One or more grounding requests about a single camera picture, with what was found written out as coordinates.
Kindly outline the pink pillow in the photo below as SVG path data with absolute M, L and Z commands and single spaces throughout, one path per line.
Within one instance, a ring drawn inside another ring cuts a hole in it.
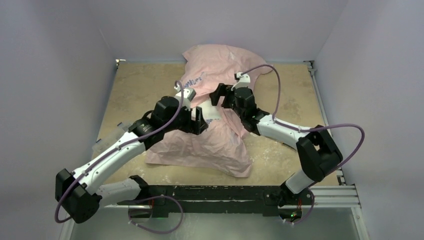
M 147 150 L 145 162 L 210 168 L 236 178 L 249 177 L 253 162 L 243 142 L 249 133 L 234 111 L 213 106 L 209 94 L 220 83 L 234 85 L 234 74 L 247 70 L 250 70 L 249 88 L 253 89 L 257 78 L 270 72 L 267 68 L 254 67 L 266 61 L 247 49 L 223 44 L 195 45 L 182 55 L 187 63 L 180 81 L 185 88 L 195 90 L 191 106 L 202 108 L 208 128 L 200 135 L 180 130 L 166 133 L 163 140 Z

